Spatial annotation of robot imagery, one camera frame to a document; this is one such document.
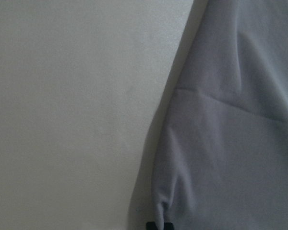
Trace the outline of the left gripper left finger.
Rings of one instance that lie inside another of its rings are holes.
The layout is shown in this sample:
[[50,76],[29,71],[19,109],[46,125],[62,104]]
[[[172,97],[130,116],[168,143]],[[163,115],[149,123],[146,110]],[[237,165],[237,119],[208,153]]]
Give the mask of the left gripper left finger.
[[145,224],[145,229],[146,230],[158,230],[157,226],[156,226],[156,223],[155,222],[147,222]]

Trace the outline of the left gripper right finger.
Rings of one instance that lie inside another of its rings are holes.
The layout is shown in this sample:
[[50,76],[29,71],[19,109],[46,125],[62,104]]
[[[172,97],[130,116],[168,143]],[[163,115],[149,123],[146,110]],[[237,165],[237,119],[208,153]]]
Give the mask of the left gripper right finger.
[[174,230],[174,225],[171,222],[165,222],[163,230]]

